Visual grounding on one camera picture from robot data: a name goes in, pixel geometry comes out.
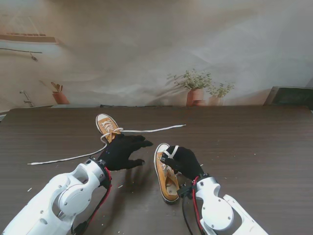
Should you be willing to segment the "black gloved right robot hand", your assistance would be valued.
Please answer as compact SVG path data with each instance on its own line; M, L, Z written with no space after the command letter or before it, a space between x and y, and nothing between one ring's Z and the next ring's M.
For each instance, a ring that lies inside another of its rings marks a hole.
M181 173L192 181L204 174L194 152L185 147L178 145L168 147L162 153L160 161L169 166L175 174Z

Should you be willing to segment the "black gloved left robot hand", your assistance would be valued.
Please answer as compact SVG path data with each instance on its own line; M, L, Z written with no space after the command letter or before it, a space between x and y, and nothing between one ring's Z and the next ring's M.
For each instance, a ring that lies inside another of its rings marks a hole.
M130 155L141 148L152 145L153 143L142 135L116 135L97 160L104 161L105 167L110 171L132 169L144 165L145 161L143 159L130 160Z

